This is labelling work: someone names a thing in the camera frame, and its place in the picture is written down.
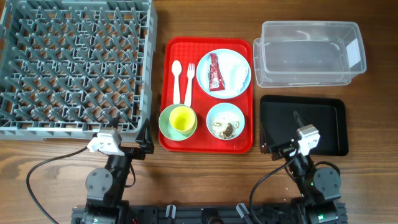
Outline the green bowl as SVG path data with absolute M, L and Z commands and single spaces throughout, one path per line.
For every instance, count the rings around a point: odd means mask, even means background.
M 183 141 L 188 139 L 195 131 L 197 128 L 197 116 L 196 116 L 196 121 L 194 124 L 193 129 L 187 133 L 187 134 L 180 134 L 177 132 L 169 122 L 169 116 L 171 111 L 176 108 L 177 106 L 183 106 L 183 104 L 176 104 L 176 105 L 170 105 L 164 109 L 159 117 L 159 129 L 160 132 L 169 140 L 173 141 Z

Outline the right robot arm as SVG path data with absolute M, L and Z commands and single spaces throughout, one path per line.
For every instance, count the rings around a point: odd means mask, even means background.
M 341 198 L 341 172 L 327 161 L 313 162 L 310 151 L 320 142 L 319 130 L 307 123 L 297 111 L 293 112 L 298 124 L 296 137 L 282 144 L 263 147 L 272 160 L 283 159 L 282 168 L 297 185 L 300 197 L 288 204 L 289 223 L 346 223 L 345 204 Z

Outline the light blue bowl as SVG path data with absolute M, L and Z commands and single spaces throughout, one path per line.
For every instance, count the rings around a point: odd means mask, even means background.
M 245 127 L 245 117 L 243 115 L 243 112 L 235 105 L 231 104 L 231 103 L 219 103 L 217 105 L 214 105 L 208 112 L 207 116 L 206 116 L 206 126 L 210 131 L 210 122 L 211 122 L 211 118 L 214 115 L 219 115 L 219 114 L 228 114 L 228 115 L 234 115 L 235 117 L 237 117 L 237 120 L 240 123 L 237 135 L 234 138 L 237 138 L 242 132 L 243 129 Z

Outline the yellow plastic cup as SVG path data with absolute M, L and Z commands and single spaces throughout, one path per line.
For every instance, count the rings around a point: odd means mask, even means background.
M 180 134 L 189 133 L 195 124 L 195 112 L 185 105 L 174 108 L 169 116 L 170 125 Z

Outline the large light blue plate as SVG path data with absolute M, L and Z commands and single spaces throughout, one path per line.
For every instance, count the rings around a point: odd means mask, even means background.
M 211 64 L 210 54 L 212 53 L 217 54 L 218 56 L 218 64 L 225 84 L 224 90 L 209 90 L 208 72 Z M 232 91 L 228 90 L 229 73 L 236 65 L 245 65 L 249 67 L 248 76 L 244 82 L 243 89 L 239 93 L 233 93 Z M 235 98 L 246 91 L 251 84 L 251 68 L 248 61 L 241 54 L 230 49 L 216 49 L 208 52 L 199 60 L 196 70 L 196 78 L 200 88 L 205 93 L 212 97 L 225 100 Z

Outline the food scraps and rice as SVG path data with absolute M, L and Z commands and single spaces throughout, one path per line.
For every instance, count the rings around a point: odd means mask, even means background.
M 240 123 L 233 114 L 214 115 L 210 122 L 211 133 L 220 139 L 232 139 L 237 135 Z

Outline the cream plastic spoon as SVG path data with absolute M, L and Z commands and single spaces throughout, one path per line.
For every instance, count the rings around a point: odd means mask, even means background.
M 178 60 L 172 63 L 172 74 L 174 75 L 174 92 L 173 92 L 173 104 L 180 104 L 180 87 L 179 87 L 179 75 L 182 72 L 182 65 Z

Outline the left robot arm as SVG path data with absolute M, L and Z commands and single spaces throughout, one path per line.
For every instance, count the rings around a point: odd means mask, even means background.
M 95 169 L 86 178 L 86 205 L 81 218 L 73 223 L 122 224 L 135 223 L 136 216 L 128 201 L 123 200 L 129 174 L 134 173 L 132 160 L 144 160 L 154 152 L 150 121 L 146 119 L 136 136 L 137 147 L 123 147 L 121 135 L 113 121 L 88 143 L 90 152 L 102 152 L 108 156 L 103 168 Z

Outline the cream plastic fork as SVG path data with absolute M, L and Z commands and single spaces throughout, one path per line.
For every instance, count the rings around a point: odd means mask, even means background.
M 192 84 L 193 84 L 193 78 L 195 76 L 195 64 L 194 63 L 189 63 L 188 64 L 188 69 L 187 69 L 187 89 L 185 93 L 185 99 L 184 99 L 184 105 L 191 107 L 192 104 Z

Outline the white napkin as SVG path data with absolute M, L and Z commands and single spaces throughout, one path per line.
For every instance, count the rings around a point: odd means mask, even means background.
M 228 90 L 233 93 L 239 93 L 244 86 L 244 82 L 248 76 L 249 67 L 245 65 L 236 65 L 229 73 Z

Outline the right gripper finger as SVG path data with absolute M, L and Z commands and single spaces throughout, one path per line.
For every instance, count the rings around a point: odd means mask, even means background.
M 307 125 L 307 122 L 299 115 L 297 110 L 295 110 L 293 114 L 294 114 L 294 119 L 299 128 L 303 128 L 304 126 Z
M 262 148 L 267 148 L 267 131 L 263 123 L 260 123 L 260 143 Z

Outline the red snack wrapper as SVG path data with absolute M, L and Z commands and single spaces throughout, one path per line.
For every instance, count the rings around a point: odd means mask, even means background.
M 220 91 L 225 89 L 224 80 L 220 72 L 217 54 L 210 54 L 211 64 L 208 72 L 208 82 L 210 91 Z

